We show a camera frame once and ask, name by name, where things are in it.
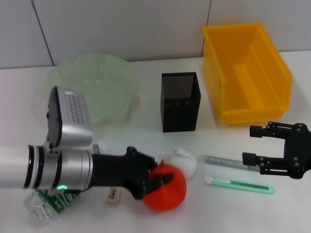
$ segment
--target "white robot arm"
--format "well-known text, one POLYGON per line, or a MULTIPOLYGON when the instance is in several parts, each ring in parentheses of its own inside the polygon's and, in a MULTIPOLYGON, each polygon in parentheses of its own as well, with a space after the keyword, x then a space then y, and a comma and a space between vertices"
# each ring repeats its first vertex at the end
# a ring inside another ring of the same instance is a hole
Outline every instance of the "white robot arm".
POLYGON ((42 146, 0 146, 0 187, 81 192, 92 186, 122 186, 136 199, 172 177, 149 179, 153 157, 128 147, 124 156, 92 154, 92 130, 83 95, 54 87, 47 113, 49 132, 42 146))

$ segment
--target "red tomato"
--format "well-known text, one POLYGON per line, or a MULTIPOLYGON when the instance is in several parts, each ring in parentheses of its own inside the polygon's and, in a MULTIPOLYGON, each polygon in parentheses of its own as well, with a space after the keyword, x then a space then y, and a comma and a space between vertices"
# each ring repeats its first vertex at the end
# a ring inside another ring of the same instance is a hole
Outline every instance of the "red tomato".
POLYGON ((163 184, 158 190, 147 194, 143 202, 152 210, 167 211, 177 207, 186 196, 186 179, 176 167, 161 163, 150 172, 150 179, 155 175, 173 174, 168 184, 163 184))

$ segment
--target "green utility knife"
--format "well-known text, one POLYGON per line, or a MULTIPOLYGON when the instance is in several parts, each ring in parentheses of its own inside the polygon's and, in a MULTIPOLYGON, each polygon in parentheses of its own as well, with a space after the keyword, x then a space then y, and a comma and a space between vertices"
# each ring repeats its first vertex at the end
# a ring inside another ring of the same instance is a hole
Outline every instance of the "green utility knife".
POLYGON ((251 192, 273 194, 275 189, 266 184, 252 183, 247 181, 231 180, 226 178, 220 178, 216 176, 205 176, 205 184, 211 184, 213 186, 220 186, 225 188, 234 188, 251 192))

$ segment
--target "orange bin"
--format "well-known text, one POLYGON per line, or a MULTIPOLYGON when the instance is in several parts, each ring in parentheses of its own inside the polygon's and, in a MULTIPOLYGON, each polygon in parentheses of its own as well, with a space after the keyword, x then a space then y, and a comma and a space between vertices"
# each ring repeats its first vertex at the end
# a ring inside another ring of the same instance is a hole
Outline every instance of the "orange bin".
POLYGON ((268 121, 289 108, 292 75, 261 23, 207 26, 203 72, 227 124, 268 121))

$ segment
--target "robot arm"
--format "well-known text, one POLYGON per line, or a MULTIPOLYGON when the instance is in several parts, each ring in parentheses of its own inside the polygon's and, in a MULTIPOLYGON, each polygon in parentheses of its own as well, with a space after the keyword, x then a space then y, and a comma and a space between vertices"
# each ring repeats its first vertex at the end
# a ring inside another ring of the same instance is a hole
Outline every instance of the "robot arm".
POLYGON ((92 142, 83 95, 53 88, 47 119, 49 132, 42 146, 0 146, 0 187, 46 189, 54 194, 122 186, 140 200, 167 182, 166 176, 150 180, 155 159, 133 147, 123 156, 72 149, 92 142))
POLYGON ((266 128, 250 127, 251 137, 276 137, 285 139, 283 158, 257 156, 243 153, 243 164, 259 165, 260 174, 290 176, 301 179, 311 169, 311 132, 302 123, 294 125, 270 121, 266 128))

